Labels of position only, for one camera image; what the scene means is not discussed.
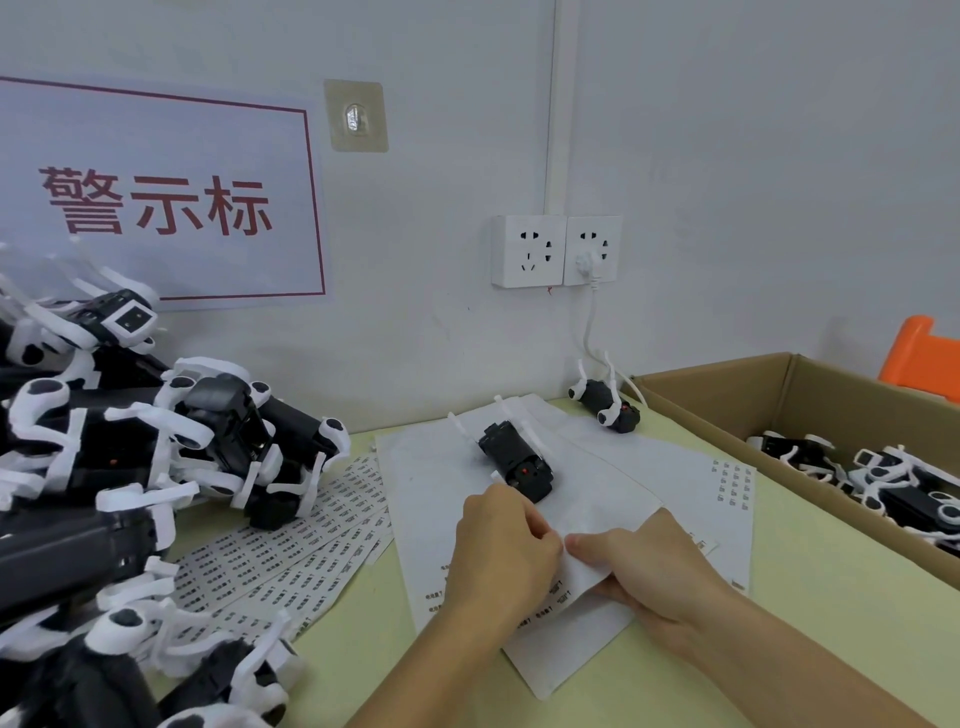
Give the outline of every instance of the pile of robot dogs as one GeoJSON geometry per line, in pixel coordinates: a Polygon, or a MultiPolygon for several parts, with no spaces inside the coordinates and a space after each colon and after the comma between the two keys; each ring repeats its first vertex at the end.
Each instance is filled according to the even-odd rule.
{"type": "Polygon", "coordinates": [[[903,446],[860,450],[845,471],[830,460],[833,445],[767,431],[747,443],[812,478],[839,488],[875,513],[944,551],[960,556],[960,478],[925,463],[903,446]]]}
{"type": "Polygon", "coordinates": [[[302,667],[289,618],[174,645],[207,617],[178,609],[163,557],[200,500],[257,528],[305,516],[349,435],[236,364],[165,365],[156,291],[82,260],[59,263],[77,300],[0,274],[0,727],[276,725],[302,667]],[[182,682],[155,701],[133,653],[182,682]]]}

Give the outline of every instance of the light green table surface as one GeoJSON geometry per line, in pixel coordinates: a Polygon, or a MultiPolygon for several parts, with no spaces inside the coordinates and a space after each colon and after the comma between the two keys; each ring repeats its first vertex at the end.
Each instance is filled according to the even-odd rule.
{"type": "MultiPolygon", "coordinates": [[[[571,414],[579,404],[553,402],[571,414]]],[[[720,450],[644,409],[641,434],[709,454],[720,450]]],[[[353,435],[368,451],[380,432],[353,435]]],[[[174,556],[242,522],[220,504],[181,514],[174,556]]],[[[751,592],[794,625],[940,726],[960,726],[960,593],[893,551],[758,477],[751,592]]],[[[414,639],[403,577],[390,546],[363,567],[295,647],[307,673],[282,728],[343,725],[414,639]]],[[[472,696],[463,726],[587,728],[746,726],[711,683],[624,630],[545,702],[501,652],[472,696]]]]}

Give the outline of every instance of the electrical outlet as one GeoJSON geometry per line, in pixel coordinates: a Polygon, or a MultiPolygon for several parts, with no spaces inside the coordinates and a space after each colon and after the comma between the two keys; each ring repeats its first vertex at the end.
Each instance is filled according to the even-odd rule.
{"type": "Polygon", "coordinates": [[[568,217],[566,219],[566,262],[564,285],[583,285],[590,282],[577,268],[577,258],[596,251],[600,257],[594,273],[607,283],[616,280],[616,265],[620,259],[620,237],[623,217],[568,217]]]}
{"type": "Polygon", "coordinates": [[[566,218],[501,215],[493,219],[492,281],[501,288],[564,282],[566,218]]]}

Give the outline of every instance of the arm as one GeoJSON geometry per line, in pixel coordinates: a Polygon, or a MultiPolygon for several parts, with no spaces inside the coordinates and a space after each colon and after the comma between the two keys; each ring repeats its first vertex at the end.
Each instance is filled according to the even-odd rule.
{"type": "Polygon", "coordinates": [[[546,596],[564,550],[533,504],[492,485],[457,524],[444,607],[420,632],[348,728],[453,723],[500,645],[546,596]]]}
{"type": "Polygon", "coordinates": [[[701,670],[754,725],[929,726],[893,695],[738,594],[669,512],[638,531],[567,537],[609,564],[597,591],[631,606],[661,646],[701,670]]]}

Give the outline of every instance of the cardboard box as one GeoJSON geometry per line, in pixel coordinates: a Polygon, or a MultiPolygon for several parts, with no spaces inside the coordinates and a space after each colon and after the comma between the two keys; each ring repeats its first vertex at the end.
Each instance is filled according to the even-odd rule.
{"type": "Polygon", "coordinates": [[[836,446],[844,467],[861,448],[904,445],[931,465],[960,474],[960,407],[790,353],[634,382],[662,415],[960,589],[960,558],[744,442],[765,429],[786,437],[812,433],[836,446]]]}

